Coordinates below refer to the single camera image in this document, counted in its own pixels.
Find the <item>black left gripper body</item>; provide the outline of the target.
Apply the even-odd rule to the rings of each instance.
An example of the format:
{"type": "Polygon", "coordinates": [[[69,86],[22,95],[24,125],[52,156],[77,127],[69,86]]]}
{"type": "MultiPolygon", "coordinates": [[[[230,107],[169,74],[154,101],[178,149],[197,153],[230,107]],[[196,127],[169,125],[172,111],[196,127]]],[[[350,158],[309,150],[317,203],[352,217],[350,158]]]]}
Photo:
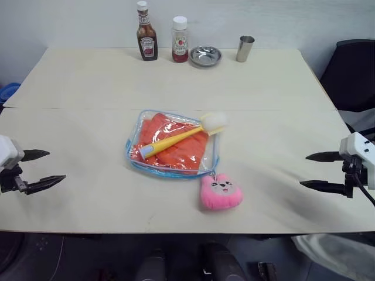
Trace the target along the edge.
{"type": "Polygon", "coordinates": [[[28,183],[23,181],[20,175],[23,170],[19,165],[12,169],[3,169],[1,171],[1,193],[10,191],[19,191],[20,193],[28,194],[28,183]]]}

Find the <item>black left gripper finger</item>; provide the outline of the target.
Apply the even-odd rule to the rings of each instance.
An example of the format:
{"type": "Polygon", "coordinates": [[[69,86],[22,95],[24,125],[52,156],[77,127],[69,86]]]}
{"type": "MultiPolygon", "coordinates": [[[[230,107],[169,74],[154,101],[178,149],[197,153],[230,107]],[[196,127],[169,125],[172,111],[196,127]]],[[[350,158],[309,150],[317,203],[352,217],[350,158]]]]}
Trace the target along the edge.
{"type": "Polygon", "coordinates": [[[66,175],[49,176],[40,179],[38,182],[27,184],[27,188],[24,191],[26,195],[38,193],[43,190],[47,190],[66,178],[66,175]]]}
{"type": "Polygon", "coordinates": [[[24,150],[23,152],[24,152],[24,157],[21,159],[21,162],[36,160],[41,157],[50,155],[48,151],[39,150],[39,149],[24,150]]]}

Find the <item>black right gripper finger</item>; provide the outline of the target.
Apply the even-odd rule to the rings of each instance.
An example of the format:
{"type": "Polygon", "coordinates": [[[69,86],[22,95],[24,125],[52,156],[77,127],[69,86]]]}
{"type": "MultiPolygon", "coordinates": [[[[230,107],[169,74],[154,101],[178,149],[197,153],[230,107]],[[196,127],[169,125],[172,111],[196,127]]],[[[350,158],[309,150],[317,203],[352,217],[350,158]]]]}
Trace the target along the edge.
{"type": "Polygon", "coordinates": [[[342,156],[337,151],[330,152],[318,152],[308,155],[305,159],[316,162],[335,162],[343,161],[342,156]]]}
{"type": "Polygon", "coordinates": [[[341,194],[344,196],[346,195],[346,187],[344,184],[330,183],[328,181],[322,180],[300,181],[299,183],[309,189],[313,189],[316,191],[341,194]]]}

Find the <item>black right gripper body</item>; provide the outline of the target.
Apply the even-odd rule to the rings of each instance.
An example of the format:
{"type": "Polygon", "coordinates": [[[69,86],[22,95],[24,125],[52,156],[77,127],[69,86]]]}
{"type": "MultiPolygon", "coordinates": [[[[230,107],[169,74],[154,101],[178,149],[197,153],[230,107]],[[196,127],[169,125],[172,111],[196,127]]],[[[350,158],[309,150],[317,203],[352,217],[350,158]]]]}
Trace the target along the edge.
{"type": "Polygon", "coordinates": [[[342,172],[345,174],[344,195],[348,198],[353,197],[353,189],[355,187],[367,186],[367,169],[362,162],[358,156],[351,156],[343,161],[342,172]]]}

